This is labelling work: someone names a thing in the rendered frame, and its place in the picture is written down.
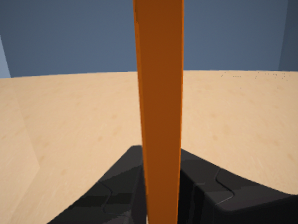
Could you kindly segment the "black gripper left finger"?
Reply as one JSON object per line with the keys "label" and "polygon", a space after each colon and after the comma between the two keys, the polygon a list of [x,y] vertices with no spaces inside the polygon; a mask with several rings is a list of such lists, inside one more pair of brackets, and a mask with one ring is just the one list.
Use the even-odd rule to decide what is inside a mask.
{"label": "black gripper left finger", "polygon": [[144,156],[132,145],[76,202],[47,224],[146,224]]}

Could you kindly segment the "orange bar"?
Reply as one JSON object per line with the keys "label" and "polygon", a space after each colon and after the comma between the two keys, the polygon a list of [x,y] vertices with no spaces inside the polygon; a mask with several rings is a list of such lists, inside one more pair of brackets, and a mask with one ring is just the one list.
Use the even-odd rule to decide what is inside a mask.
{"label": "orange bar", "polygon": [[177,224],[184,0],[133,0],[148,224]]}

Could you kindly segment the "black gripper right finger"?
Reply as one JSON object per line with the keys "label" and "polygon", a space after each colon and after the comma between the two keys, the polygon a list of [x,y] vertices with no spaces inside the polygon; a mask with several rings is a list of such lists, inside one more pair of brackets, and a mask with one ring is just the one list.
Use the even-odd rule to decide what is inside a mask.
{"label": "black gripper right finger", "polygon": [[177,224],[298,224],[298,194],[234,175],[181,148]]}

